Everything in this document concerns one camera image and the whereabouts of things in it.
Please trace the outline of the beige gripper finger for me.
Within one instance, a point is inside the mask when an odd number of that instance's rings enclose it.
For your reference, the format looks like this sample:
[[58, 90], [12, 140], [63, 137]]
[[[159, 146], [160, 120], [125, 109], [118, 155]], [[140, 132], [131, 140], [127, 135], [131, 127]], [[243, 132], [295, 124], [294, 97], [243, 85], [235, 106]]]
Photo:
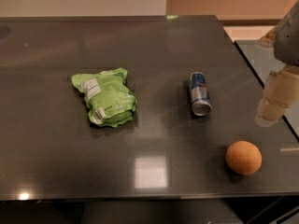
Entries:
[[256, 124], [272, 126], [298, 100], [299, 67], [286, 64], [279, 72], [271, 71], [264, 83], [263, 98], [257, 106]]

